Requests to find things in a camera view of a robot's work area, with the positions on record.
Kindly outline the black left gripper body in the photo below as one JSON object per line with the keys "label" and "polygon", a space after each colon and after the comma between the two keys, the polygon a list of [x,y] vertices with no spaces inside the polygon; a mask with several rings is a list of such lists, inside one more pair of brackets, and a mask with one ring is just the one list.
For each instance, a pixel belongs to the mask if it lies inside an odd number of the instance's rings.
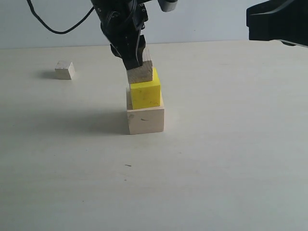
{"label": "black left gripper body", "polygon": [[121,46],[127,38],[141,35],[148,21],[145,0],[93,0],[102,33],[110,44]]}

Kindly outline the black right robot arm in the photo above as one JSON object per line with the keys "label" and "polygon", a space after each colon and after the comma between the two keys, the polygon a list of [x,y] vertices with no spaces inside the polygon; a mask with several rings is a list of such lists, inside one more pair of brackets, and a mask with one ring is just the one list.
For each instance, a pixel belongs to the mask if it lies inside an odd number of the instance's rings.
{"label": "black right robot arm", "polygon": [[248,38],[308,46],[308,1],[268,0],[246,9]]}

